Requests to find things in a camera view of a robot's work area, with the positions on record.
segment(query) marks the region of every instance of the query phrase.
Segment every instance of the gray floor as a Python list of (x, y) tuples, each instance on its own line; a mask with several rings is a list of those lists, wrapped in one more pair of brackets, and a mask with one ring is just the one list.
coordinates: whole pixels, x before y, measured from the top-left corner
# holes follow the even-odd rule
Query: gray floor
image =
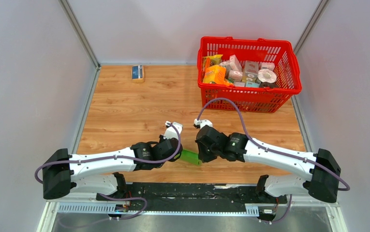
[[(81, 226), (106, 218), (103, 214), (58, 214), (67, 226)], [(66, 229), (55, 223), (52, 232), (330, 232), (326, 209), (294, 207), (283, 222), (265, 225), (251, 217), (142, 215), (126, 221), (104, 221), (81, 229)]]

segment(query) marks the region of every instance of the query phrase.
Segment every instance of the wooden table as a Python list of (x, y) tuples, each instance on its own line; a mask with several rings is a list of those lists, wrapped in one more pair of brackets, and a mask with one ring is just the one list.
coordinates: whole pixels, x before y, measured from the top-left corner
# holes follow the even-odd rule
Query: wooden table
[[(202, 103), (196, 80), (195, 66), (145, 66), (145, 82), (141, 84), (131, 82), (131, 66), (102, 66), (77, 153), (109, 152), (138, 142), (157, 141), (165, 131), (165, 121), (181, 123), (184, 149), (197, 152), (198, 130), (193, 120)], [(290, 101), (273, 114), (242, 114), (251, 136), (288, 149), (305, 150)], [(243, 133), (235, 111), (205, 110), (204, 118), (225, 134)], [(253, 184), (264, 174), (288, 174), (263, 164), (221, 158), (202, 166), (178, 160), (151, 171), (121, 173), (127, 182), (229, 184)]]

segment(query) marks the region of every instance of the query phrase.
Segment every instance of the black worn surface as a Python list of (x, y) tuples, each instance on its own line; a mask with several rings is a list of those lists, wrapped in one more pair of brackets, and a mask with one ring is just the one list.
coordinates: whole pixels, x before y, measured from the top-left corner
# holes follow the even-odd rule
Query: black worn surface
[[(276, 203), (258, 195), (255, 186), (216, 188), (225, 184), (133, 183), (128, 191), (133, 197), (144, 197), (149, 211), (245, 212), (245, 203)], [(286, 197), (279, 198), (287, 203)], [(142, 201), (134, 201), (130, 210), (140, 210)]]

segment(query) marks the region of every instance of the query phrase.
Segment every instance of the orange package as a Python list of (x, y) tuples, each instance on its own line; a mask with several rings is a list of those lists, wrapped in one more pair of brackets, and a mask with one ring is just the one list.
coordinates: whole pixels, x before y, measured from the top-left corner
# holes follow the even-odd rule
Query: orange package
[(205, 77), (203, 78), (203, 83), (205, 84), (219, 84), (230, 86), (232, 83), (229, 83), (225, 80), (226, 68), (213, 65), (206, 68)]

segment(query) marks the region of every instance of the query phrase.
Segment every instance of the green object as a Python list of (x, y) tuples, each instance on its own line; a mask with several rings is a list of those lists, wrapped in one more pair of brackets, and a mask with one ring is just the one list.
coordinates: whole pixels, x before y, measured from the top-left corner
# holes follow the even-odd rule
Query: green object
[(197, 153), (185, 149), (182, 150), (182, 155), (180, 156), (180, 159), (197, 166), (202, 165), (202, 161), (199, 159)]

